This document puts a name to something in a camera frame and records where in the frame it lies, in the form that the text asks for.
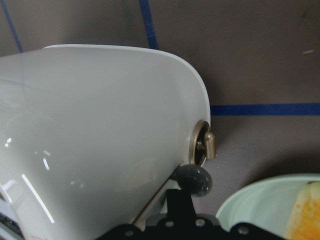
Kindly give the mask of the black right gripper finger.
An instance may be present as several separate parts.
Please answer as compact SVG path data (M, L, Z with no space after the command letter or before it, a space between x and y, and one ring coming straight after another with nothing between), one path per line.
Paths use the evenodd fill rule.
M174 227L192 227L197 218L191 195L186 190L168 189L166 191L166 218Z

